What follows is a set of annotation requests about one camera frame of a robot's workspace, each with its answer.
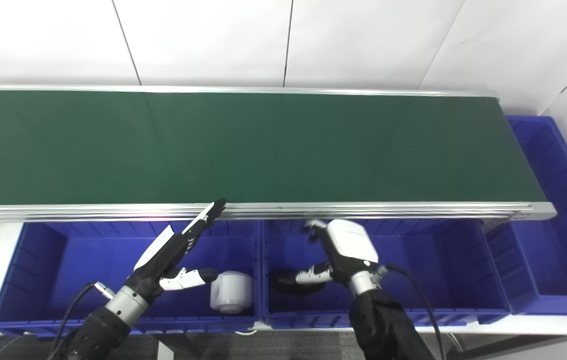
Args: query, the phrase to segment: blue storage crate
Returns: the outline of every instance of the blue storage crate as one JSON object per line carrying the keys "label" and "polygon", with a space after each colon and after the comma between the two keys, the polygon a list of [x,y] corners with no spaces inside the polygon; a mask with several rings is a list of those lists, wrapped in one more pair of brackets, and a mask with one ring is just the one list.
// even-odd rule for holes
{"label": "blue storage crate", "polygon": [[[175,231],[187,221],[171,221]],[[64,312],[86,283],[101,281],[115,292],[133,272],[167,221],[26,223],[0,291],[0,332],[55,335]],[[247,330],[259,318],[261,232],[258,221],[215,221],[179,267],[214,267],[254,278],[254,305],[236,316],[210,308],[210,285],[166,291],[135,324],[132,333]],[[88,292],[70,313],[66,333],[107,300]]]}
{"label": "blue storage crate", "polygon": [[557,216],[514,221],[487,236],[515,313],[567,315],[567,145],[548,116],[508,116]]}
{"label": "blue storage crate", "polygon": [[[489,324],[508,315],[480,223],[475,219],[368,219],[362,224],[379,253],[380,264],[409,271],[423,287],[441,326]],[[309,296],[283,294],[268,285],[274,269],[307,269],[327,260],[320,242],[300,231],[303,221],[267,221],[263,244],[263,319],[275,329],[348,327],[350,290],[329,282]],[[417,326],[431,325],[410,281],[389,273],[382,287],[398,298]]]}

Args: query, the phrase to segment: white cylindrical object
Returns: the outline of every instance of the white cylindrical object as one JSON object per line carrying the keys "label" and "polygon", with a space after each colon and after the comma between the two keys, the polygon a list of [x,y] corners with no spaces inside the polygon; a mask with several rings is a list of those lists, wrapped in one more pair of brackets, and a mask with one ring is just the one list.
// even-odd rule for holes
{"label": "white cylindrical object", "polygon": [[239,314],[252,306],[252,277],[238,271],[219,274],[210,289],[210,307],[222,314]]}

